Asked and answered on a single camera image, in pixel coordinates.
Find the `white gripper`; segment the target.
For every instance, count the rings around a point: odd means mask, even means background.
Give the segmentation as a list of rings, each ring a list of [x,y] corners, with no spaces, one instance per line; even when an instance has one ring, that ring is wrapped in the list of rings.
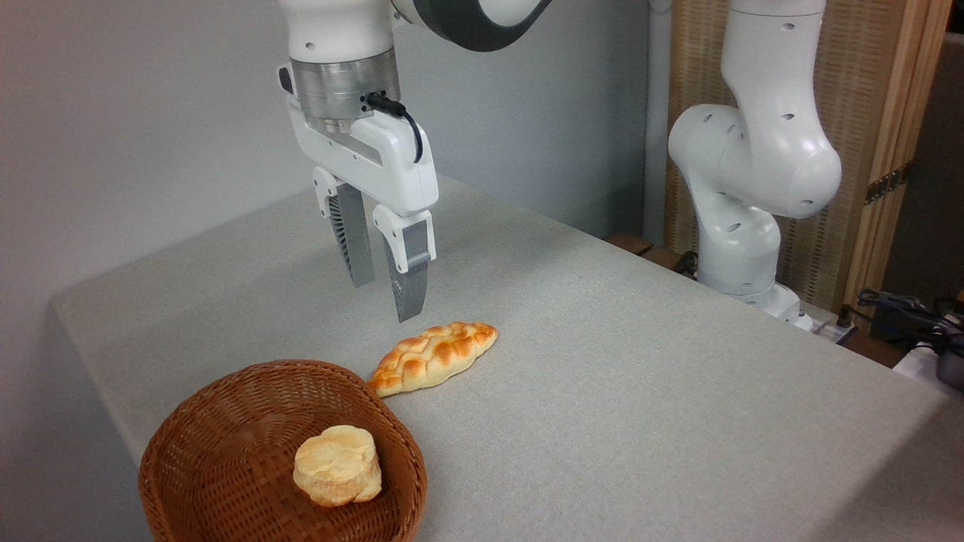
[[[426,210],[438,201],[428,136],[409,120],[379,111],[356,120],[348,133],[316,129],[301,110],[291,65],[278,72],[300,150],[320,166],[313,171],[319,210],[334,231],[352,284],[361,288],[375,281],[364,193],[379,203],[373,219],[383,237],[397,319],[420,315],[429,264],[437,258],[433,217]]]

